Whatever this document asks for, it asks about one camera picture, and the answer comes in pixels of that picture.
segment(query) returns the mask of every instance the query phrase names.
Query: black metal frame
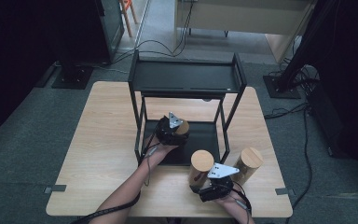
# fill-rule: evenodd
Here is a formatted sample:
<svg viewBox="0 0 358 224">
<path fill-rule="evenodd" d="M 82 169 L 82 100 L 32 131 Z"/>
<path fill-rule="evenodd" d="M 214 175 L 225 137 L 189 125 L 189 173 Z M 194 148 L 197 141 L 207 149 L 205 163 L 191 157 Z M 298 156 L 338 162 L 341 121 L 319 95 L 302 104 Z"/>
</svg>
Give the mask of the black metal frame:
<svg viewBox="0 0 358 224">
<path fill-rule="evenodd" d="M 191 88 L 187 89 L 187 88 L 181 88 L 181 87 L 165 89 L 164 87 L 161 87 L 161 86 L 156 86 L 155 88 L 143 87 L 141 84 L 136 83 L 137 77 L 140 77 L 142 75 L 146 76 L 146 74 L 138 74 L 138 73 L 142 73 L 142 72 L 137 71 L 137 66 L 140 63 L 155 63 L 156 66 L 158 66 L 159 64 L 164 65 L 166 63 L 171 63 L 173 66 L 179 65 L 182 67 L 182 65 L 183 65 L 183 66 L 187 66 L 189 68 L 191 68 L 193 66 L 203 65 L 203 66 L 207 66 L 207 67 L 211 66 L 211 69 L 213 69 L 213 70 L 215 68 L 218 69 L 218 67 L 225 67 L 228 70 L 230 70 L 230 73 L 232 73 L 232 77 L 229 77 L 229 78 L 231 78 L 232 83 L 235 83 L 235 84 L 233 86 L 231 86 L 230 88 L 214 88 L 214 89 L 208 89 L 208 88 L 206 88 L 206 89 L 197 89 L 197 88 L 196 89 L 191 89 Z M 227 130 L 228 130 L 230 122 L 232 121 L 232 118 L 234 117 L 235 111 L 238 107 L 238 104 L 240 103 L 241 97 L 242 97 L 243 92 L 247 85 L 245 74 L 243 72 L 243 67 L 241 65 L 240 57 L 237 53 L 234 53 L 231 63 L 215 63 L 215 62 L 207 62 L 206 63 L 206 62 L 189 62 L 189 61 L 147 61 L 147 60 L 141 60 L 139 58 L 139 51 L 136 50 L 134 52 L 134 56 L 132 59 L 132 65 L 131 65 L 128 83 L 129 83 L 129 88 L 130 88 L 132 107 L 133 107 L 136 126 L 137 126 L 137 134 L 136 134 L 136 139 L 135 139 L 134 151 L 135 151 L 135 155 L 136 155 L 138 162 L 140 161 L 140 151 L 139 151 L 140 142 L 139 141 L 141 138 L 141 130 L 142 130 L 142 126 L 144 123 L 144 119 L 145 119 L 145 130 L 146 130 L 146 124 L 148 122 L 156 122 L 156 120 L 152 120 L 147 117 L 146 103 L 145 103 L 146 97 L 219 100 L 219 104 L 218 104 L 216 114 L 214 116 L 213 121 L 190 121 L 189 122 L 190 123 L 190 139 L 192 139 L 192 132 L 191 132 L 192 124 L 191 123 L 194 123 L 196 125 L 201 125 L 201 126 L 203 124 L 206 124 L 206 125 L 214 124 L 214 126 L 215 126 L 216 122 L 218 120 L 218 117 L 220 115 L 226 151 L 225 151 L 223 157 L 220 159 L 220 152 L 219 152 L 218 143 L 217 143 L 217 130 L 216 130 L 214 132 L 215 136 L 213 136 L 213 139 L 215 139 L 215 141 L 216 141 L 215 146 L 217 146 L 218 153 L 217 153 L 217 155 L 213 155 L 213 157 L 216 162 L 220 162 L 220 163 L 225 162 L 225 160 L 229 154 L 229 151 L 230 151 Z M 138 106 L 137 106 L 137 102 L 136 102 L 136 96 L 135 96 L 136 91 L 139 91 L 141 93 L 141 98 L 142 98 L 140 112 L 138 112 Z M 231 107 L 231 110 L 230 110 L 229 115 L 226 120 L 224 109 L 223 109 L 223 103 L 224 103 L 224 99 L 225 99 L 225 96 L 227 93 L 237 93 L 237 96 L 236 96 L 234 104 Z M 172 161 L 167 161 L 165 164 L 172 165 Z"/>
</svg>

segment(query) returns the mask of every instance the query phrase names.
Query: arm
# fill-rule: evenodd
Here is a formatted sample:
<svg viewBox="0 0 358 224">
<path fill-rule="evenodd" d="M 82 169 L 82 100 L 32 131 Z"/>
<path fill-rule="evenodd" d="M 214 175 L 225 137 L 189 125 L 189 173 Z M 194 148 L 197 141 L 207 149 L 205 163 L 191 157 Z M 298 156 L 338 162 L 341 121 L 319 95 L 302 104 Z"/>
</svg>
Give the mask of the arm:
<svg viewBox="0 0 358 224">
<path fill-rule="evenodd" d="M 157 143 L 158 139 L 155 137 L 153 138 L 150 146 Z M 138 195 L 142 185 L 149 177 L 149 165 L 150 172 L 152 172 L 157 165 L 164 160 L 165 156 L 174 148 L 176 148 L 176 146 L 163 146 L 162 144 L 157 145 L 157 149 L 153 152 L 153 154 L 142 161 L 141 165 L 135 170 L 135 172 L 100 205 L 97 211 L 119 206 L 132 201 Z M 127 208 L 101 217 L 96 217 L 90 222 L 90 224 L 124 223 L 130 210 L 130 208 Z"/>
<path fill-rule="evenodd" d="M 236 184 L 234 185 L 234 189 L 241 191 L 241 188 Z M 240 224 L 255 224 L 255 221 L 249 212 L 240 207 L 235 202 L 235 199 L 245 203 L 245 201 L 234 191 L 231 191 L 227 197 L 216 199 L 214 201 L 224 207 L 226 211 L 232 215 Z"/>
</svg>

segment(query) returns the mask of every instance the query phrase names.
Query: wooden desk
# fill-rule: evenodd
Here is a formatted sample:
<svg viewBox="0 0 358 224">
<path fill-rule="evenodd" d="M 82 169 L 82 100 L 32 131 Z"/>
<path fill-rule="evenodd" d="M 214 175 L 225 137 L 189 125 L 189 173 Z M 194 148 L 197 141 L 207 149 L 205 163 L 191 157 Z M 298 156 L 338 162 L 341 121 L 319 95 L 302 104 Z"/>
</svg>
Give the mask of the wooden desk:
<svg viewBox="0 0 358 224">
<path fill-rule="evenodd" d="M 227 95 L 225 106 L 233 102 L 232 96 Z M 148 100 L 147 109 L 151 119 L 172 111 L 182 119 L 202 120 L 214 117 L 214 103 L 153 98 Z M 47 213 L 85 216 L 94 212 L 136 169 L 135 136 L 128 83 L 96 82 L 56 182 L 66 185 L 66 191 L 52 192 Z M 254 217 L 291 216 L 288 195 L 275 192 L 285 185 L 253 88 L 246 88 L 242 96 L 228 129 L 228 140 L 231 152 L 226 165 L 233 165 L 245 147 L 259 149 L 264 158 L 264 164 L 243 186 L 252 203 Z M 199 195 L 191 191 L 188 172 L 189 167 L 159 166 L 151 175 L 150 186 L 143 187 L 141 199 L 131 209 L 130 216 L 229 217 L 219 205 L 203 203 Z"/>
<path fill-rule="evenodd" d="M 174 27 L 184 27 L 189 0 L 174 0 Z M 302 35 L 316 0 L 197 0 L 189 28 L 266 34 L 279 63 Z"/>
</svg>

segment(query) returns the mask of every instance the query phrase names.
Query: black metal shelf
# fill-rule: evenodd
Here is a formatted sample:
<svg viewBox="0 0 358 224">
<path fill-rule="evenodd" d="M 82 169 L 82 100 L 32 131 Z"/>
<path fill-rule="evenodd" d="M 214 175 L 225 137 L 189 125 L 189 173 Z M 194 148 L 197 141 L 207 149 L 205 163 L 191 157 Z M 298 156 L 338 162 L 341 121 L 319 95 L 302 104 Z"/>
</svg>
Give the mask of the black metal shelf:
<svg viewBox="0 0 358 224">
<path fill-rule="evenodd" d="M 148 119 L 145 98 L 187 98 L 219 100 L 214 120 L 190 121 L 190 137 L 184 148 L 172 151 L 162 162 L 165 165 L 189 165 L 191 155 L 199 149 L 208 150 L 216 162 L 224 163 L 229 153 L 227 129 L 246 87 L 246 79 L 237 53 L 232 62 L 190 62 L 184 60 L 151 61 L 141 60 L 139 51 L 134 52 L 129 75 L 129 87 L 136 125 L 135 155 L 140 160 L 141 129 L 145 119 L 144 140 L 156 127 L 158 120 Z M 140 112 L 136 103 L 135 92 L 142 95 Z M 227 93 L 237 93 L 227 120 L 223 102 Z M 220 158 L 216 122 L 220 116 L 226 151 Z"/>
</svg>

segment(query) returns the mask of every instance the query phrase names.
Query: gray carpet floor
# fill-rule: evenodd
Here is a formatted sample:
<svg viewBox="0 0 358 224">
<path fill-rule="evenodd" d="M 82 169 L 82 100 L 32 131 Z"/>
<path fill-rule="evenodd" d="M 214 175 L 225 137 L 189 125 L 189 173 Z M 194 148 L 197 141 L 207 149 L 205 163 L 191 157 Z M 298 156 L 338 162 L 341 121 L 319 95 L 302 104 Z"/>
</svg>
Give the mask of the gray carpet floor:
<svg viewBox="0 0 358 224">
<path fill-rule="evenodd" d="M 152 35 L 152 18 L 163 11 L 164 5 L 150 5 L 141 41 L 166 39 L 163 26 L 160 35 Z M 230 60 L 237 44 L 219 49 L 217 44 L 209 47 L 197 41 L 197 33 L 188 40 L 183 58 L 224 61 Z M 236 41 L 233 35 L 230 41 Z M 263 37 L 255 36 L 262 45 Z M 304 92 L 298 88 L 301 99 L 271 99 L 262 76 L 279 70 L 265 47 L 261 52 L 241 50 L 241 59 L 248 85 L 256 89 L 264 114 L 274 108 L 290 109 L 306 102 Z M 143 50 L 160 50 L 148 46 Z M 110 70 L 95 68 L 85 90 L 52 89 L 57 72 L 44 88 L 34 88 L 16 111 L 0 127 L 0 223 L 70 223 L 75 217 L 50 217 L 46 213 L 49 194 L 45 187 L 55 184 L 76 125 L 96 81 L 126 81 L 131 58 L 108 66 Z M 312 167 L 312 180 L 308 193 L 294 210 L 290 223 L 358 223 L 358 161 L 334 159 L 327 153 L 327 144 L 318 123 L 306 114 L 308 124 L 308 153 Z M 278 119 L 266 121 L 283 180 L 292 190 L 290 199 L 295 202 L 309 181 L 304 145 L 306 141 L 304 114 L 297 112 Z M 256 223 L 284 223 L 284 218 L 256 218 Z"/>
</svg>

